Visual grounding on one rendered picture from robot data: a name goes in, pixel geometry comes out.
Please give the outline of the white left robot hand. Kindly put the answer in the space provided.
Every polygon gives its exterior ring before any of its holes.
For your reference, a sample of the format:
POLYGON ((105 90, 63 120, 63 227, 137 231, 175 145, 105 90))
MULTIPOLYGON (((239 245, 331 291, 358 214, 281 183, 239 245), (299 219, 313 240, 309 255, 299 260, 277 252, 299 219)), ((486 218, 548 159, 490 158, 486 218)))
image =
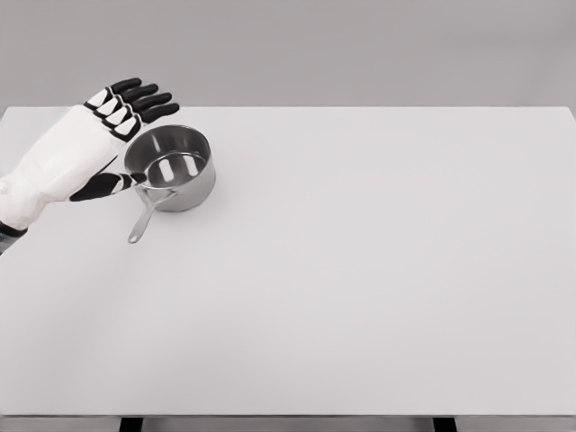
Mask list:
POLYGON ((169 92, 134 77, 74 105, 24 154, 4 179, 47 202, 107 197, 144 183, 147 175, 106 168, 145 126, 179 111, 169 92))

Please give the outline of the steel saucepan with long handle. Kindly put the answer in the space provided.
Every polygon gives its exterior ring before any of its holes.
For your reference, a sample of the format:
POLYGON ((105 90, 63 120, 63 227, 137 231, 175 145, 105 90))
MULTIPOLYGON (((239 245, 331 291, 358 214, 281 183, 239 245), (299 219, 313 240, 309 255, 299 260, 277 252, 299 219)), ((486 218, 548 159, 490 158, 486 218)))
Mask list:
POLYGON ((135 187, 143 211, 128 236, 143 236, 154 212, 185 212, 206 200, 216 182, 209 141, 184 125, 162 125, 143 132, 128 147, 124 166, 147 180, 135 187))

